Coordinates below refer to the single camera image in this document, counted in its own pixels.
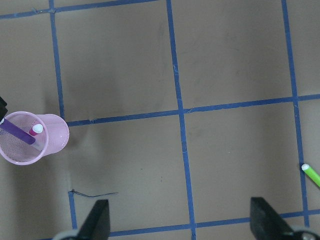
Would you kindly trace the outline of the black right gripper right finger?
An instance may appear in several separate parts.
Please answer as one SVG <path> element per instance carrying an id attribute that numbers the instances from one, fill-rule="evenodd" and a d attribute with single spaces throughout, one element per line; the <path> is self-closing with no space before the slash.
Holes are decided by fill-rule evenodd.
<path id="1" fill-rule="evenodd" d="M 294 230 L 263 197 L 250 199 L 250 230 L 256 240 L 296 240 Z"/>

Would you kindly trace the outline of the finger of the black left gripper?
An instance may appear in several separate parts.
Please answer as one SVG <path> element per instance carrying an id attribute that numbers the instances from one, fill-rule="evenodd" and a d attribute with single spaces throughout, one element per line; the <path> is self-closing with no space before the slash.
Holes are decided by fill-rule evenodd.
<path id="1" fill-rule="evenodd" d="M 7 103 L 0 97 L 0 119 L 3 119 L 7 112 Z"/>

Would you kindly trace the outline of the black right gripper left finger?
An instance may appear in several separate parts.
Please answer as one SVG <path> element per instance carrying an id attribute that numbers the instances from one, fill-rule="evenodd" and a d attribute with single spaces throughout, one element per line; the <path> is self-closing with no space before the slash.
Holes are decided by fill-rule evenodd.
<path id="1" fill-rule="evenodd" d="M 97 200 L 78 231 L 79 240 L 107 240 L 111 232 L 108 199 Z"/>

